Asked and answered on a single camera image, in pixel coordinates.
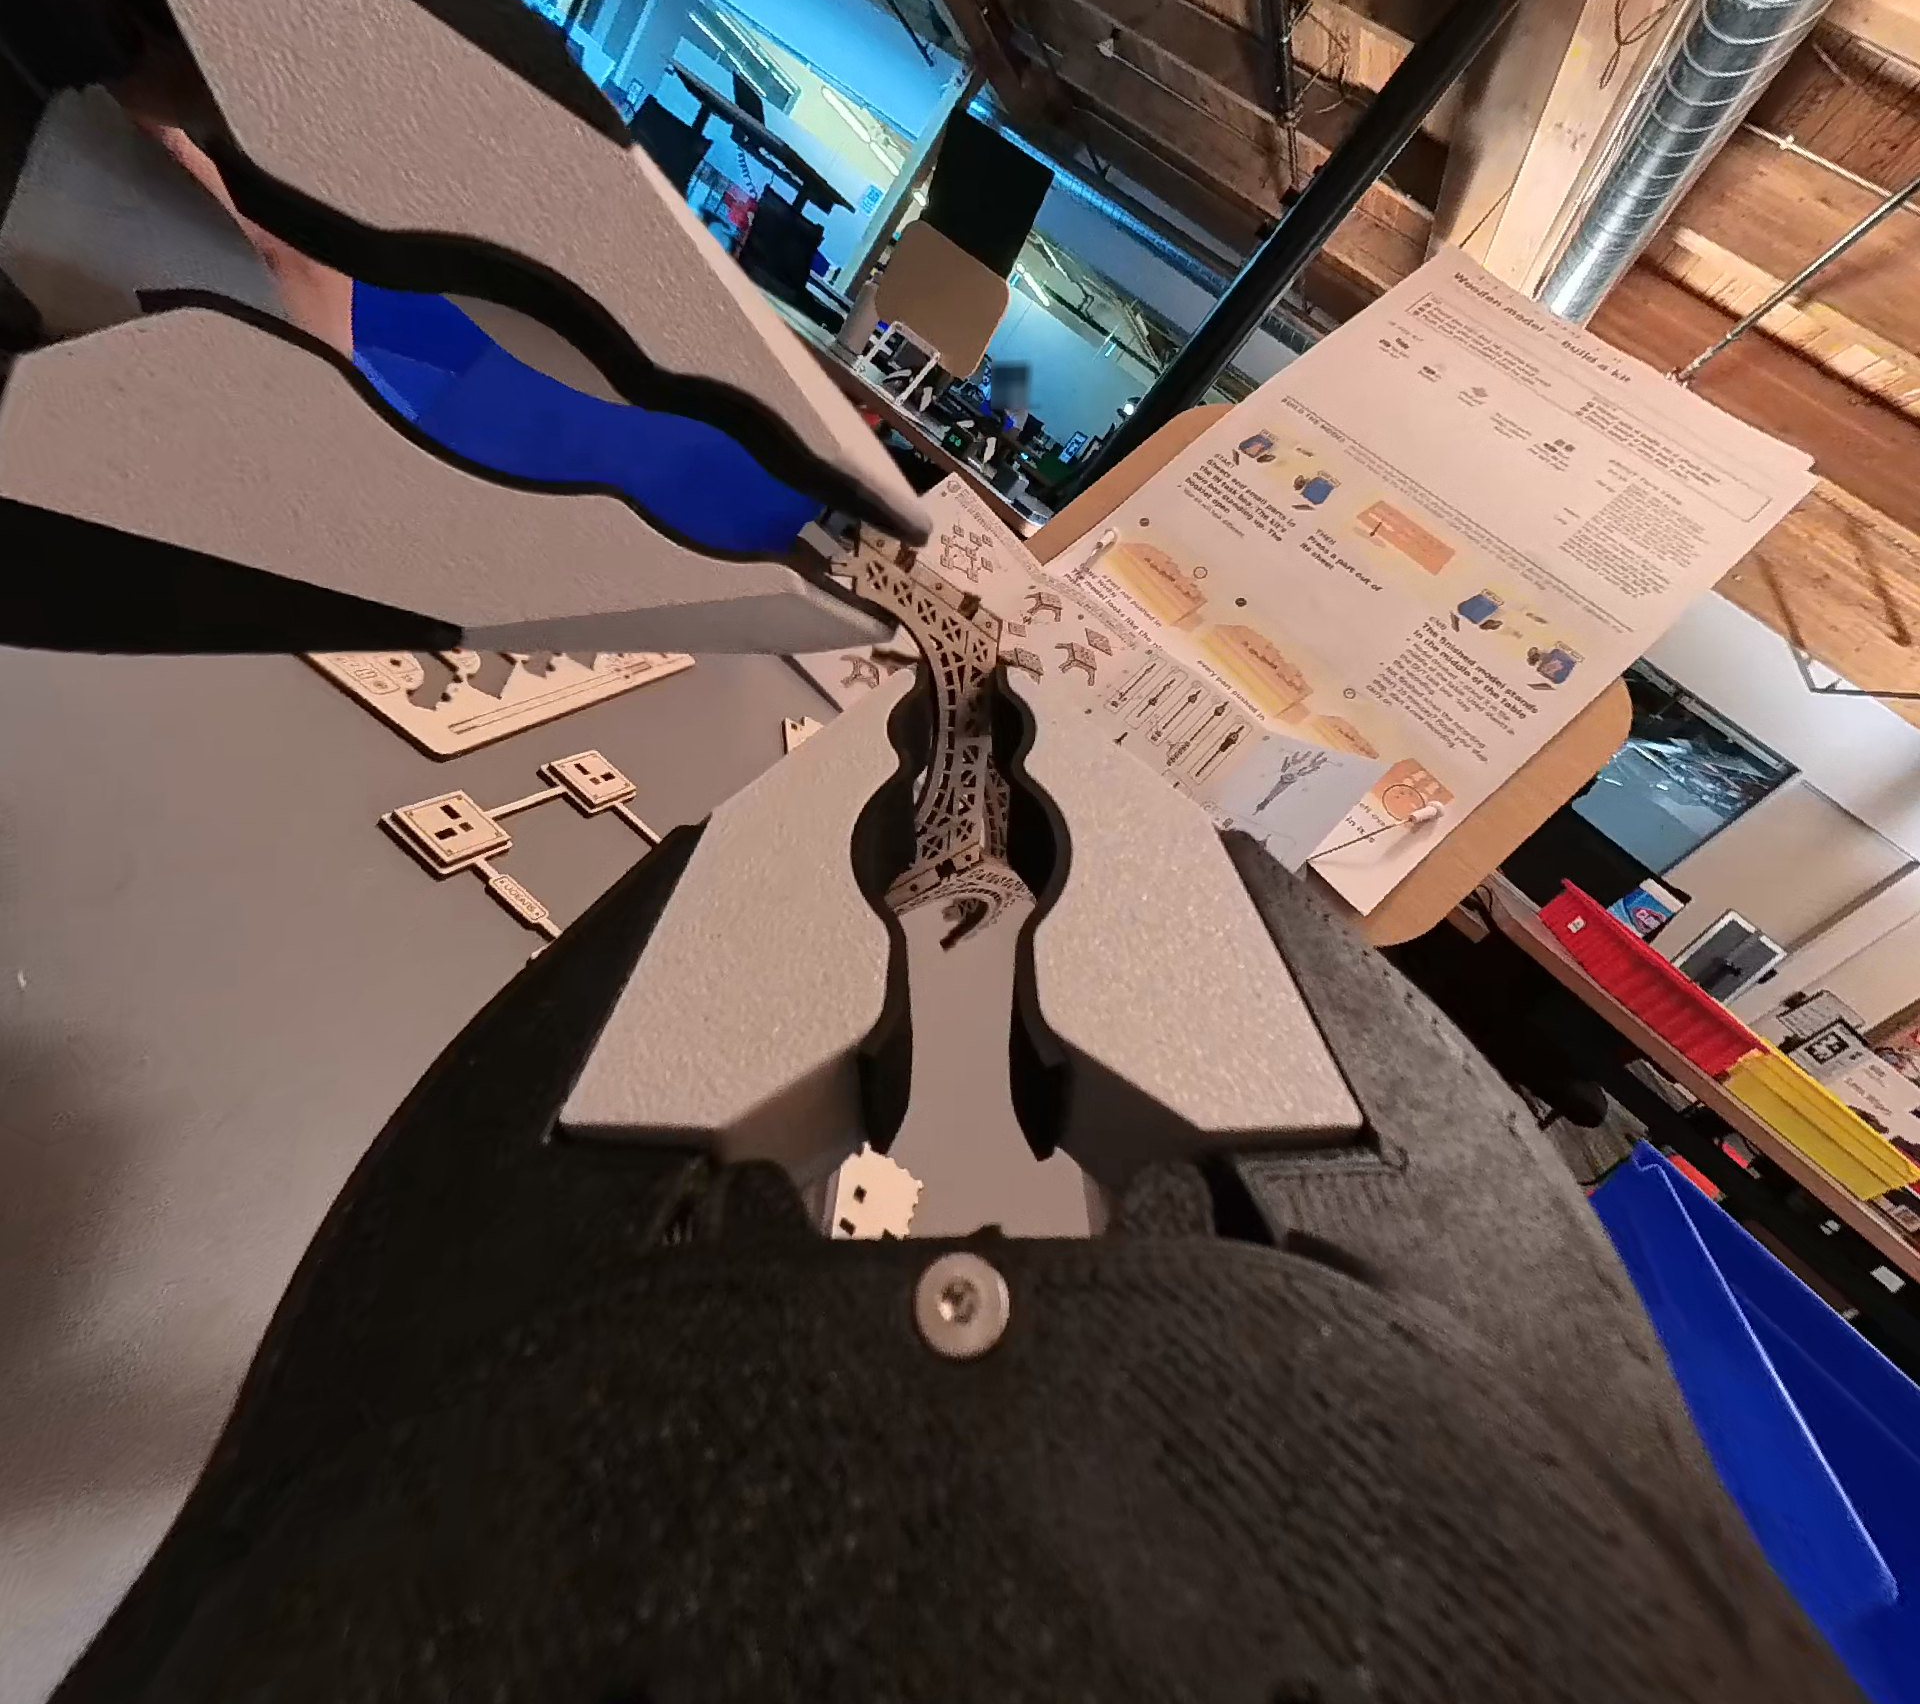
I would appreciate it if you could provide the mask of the wooden sheet with curved cutouts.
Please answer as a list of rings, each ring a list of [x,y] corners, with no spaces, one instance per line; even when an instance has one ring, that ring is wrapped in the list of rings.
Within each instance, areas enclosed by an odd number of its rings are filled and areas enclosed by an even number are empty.
[[[323,652],[304,663],[448,761],[693,668],[650,652]]]

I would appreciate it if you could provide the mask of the printed instruction poster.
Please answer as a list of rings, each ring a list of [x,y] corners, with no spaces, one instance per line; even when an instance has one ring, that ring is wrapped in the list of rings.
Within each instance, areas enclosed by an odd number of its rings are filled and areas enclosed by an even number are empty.
[[[1457,252],[1053,534],[1267,731],[1366,761],[1312,865],[1381,912],[1803,501],[1806,451]]]

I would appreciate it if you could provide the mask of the silver ventilation duct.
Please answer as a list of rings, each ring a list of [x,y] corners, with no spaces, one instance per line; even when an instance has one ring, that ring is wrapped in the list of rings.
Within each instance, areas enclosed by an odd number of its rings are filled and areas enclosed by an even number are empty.
[[[1535,298],[1585,321],[1834,0],[1700,0]]]

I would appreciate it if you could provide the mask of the folded assembly leaflet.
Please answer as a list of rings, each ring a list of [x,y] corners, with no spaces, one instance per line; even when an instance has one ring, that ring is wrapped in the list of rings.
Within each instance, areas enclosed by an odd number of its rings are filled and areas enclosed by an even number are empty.
[[[834,575],[903,631],[908,614],[892,579],[940,613],[975,600],[972,620],[996,631],[992,659],[1016,683],[1050,687],[1217,826],[1249,832],[1286,867],[1336,834],[1371,778],[1362,756],[1260,718],[1245,692],[1169,639],[1137,631],[1078,570],[1039,564],[959,479],[944,479],[927,503],[925,546],[858,527],[838,538]]]

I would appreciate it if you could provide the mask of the yellow plastic bin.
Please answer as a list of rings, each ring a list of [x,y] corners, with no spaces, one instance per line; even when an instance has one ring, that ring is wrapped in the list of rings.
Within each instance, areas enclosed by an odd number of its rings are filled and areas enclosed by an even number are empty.
[[[1719,1085],[1851,1196],[1916,1187],[1918,1163],[1773,1045],[1747,1051]]]

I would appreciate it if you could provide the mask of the grey desk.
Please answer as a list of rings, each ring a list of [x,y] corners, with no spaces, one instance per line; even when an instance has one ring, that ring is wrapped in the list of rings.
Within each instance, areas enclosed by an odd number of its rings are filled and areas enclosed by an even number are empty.
[[[1098,1700],[1035,1441],[778,1164],[565,1131],[542,954],[293,659],[3,657],[3,1700]]]

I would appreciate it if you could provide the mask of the rounded tan board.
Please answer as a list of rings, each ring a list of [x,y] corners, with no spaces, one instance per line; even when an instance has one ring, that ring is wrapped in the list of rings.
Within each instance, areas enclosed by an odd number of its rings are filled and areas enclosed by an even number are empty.
[[[948,375],[977,371],[1011,295],[1007,278],[935,228],[905,224],[873,278],[875,315],[912,332]]]

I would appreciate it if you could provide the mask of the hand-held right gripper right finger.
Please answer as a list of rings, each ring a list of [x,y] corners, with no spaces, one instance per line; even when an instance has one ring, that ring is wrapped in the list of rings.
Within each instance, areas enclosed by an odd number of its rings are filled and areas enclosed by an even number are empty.
[[[1351,1144],[1366,1118],[1221,832],[1085,715],[994,668],[1022,1142],[1115,1196],[1156,1163]]]

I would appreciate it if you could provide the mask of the cross-shaped wooden piece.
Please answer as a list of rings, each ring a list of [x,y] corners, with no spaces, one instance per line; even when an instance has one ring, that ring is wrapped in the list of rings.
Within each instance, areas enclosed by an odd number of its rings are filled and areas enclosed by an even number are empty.
[[[842,1159],[830,1187],[827,1235],[832,1241],[905,1239],[923,1181],[886,1151],[864,1142]]]

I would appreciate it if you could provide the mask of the red plastic bin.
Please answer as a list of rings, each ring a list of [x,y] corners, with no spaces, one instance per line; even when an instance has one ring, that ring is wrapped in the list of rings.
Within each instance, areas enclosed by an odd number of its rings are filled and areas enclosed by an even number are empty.
[[[1540,923],[1615,1001],[1695,1068],[1724,1077],[1741,1060],[1763,1051],[1765,1044],[1652,947],[1650,938],[1682,902],[1680,893],[1654,876],[1611,904],[1598,904],[1565,880],[1559,893],[1540,904]]]

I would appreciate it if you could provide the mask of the wooden lattice tower model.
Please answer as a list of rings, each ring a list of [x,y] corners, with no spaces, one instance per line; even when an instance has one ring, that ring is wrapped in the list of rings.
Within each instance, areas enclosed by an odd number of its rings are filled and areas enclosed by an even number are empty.
[[[868,609],[897,624],[920,657],[929,756],[916,791],[916,856],[886,901],[897,915],[936,906],[940,949],[953,951],[1031,899],[1007,854],[1009,791],[994,757],[1001,618],[972,587],[972,570],[955,579],[868,525],[830,568]]]

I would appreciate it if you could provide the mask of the black monitor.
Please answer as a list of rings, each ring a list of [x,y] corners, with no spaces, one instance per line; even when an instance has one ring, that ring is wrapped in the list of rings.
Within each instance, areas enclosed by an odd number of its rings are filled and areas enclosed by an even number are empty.
[[[1052,185],[1048,161],[959,102],[942,124],[916,222],[1009,280]]]

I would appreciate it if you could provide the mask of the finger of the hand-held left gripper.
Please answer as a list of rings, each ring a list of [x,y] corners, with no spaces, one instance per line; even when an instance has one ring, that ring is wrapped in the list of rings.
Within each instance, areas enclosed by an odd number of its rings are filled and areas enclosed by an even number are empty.
[[[225,298],[16,356],[1,490],[13,648],[782,655],[895,627],[816,559],[708,551],[606,488],[462,462]]]
[[[929,516],[659,168],[416,0],[163,0],[211,155],[277,237],[553,332],[633,408],[695,419],[907,542]]]

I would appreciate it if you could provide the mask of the blue plastic bin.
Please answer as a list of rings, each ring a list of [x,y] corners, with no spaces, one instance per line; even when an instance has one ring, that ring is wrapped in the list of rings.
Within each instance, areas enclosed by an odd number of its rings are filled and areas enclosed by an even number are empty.
[[[427,442],[498,477],[606,490],[695,546],[778,555],[823,505],[715,427],[587,395],[438,295],[351,285],[353,360]]]
[[[1918,1698],[1918,1386],[1648,1142],[1592,1190],[1771,1570],[1869,1700]]]

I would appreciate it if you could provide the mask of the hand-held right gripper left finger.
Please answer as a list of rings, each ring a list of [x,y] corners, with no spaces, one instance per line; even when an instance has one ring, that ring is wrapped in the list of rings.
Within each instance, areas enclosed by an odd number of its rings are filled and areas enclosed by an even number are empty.
[[[771,1161],[801,1185],[895,1140],[914,1040],[888,889],[918,858],[920,778],[905,668],[717,806],[561,1127]]]

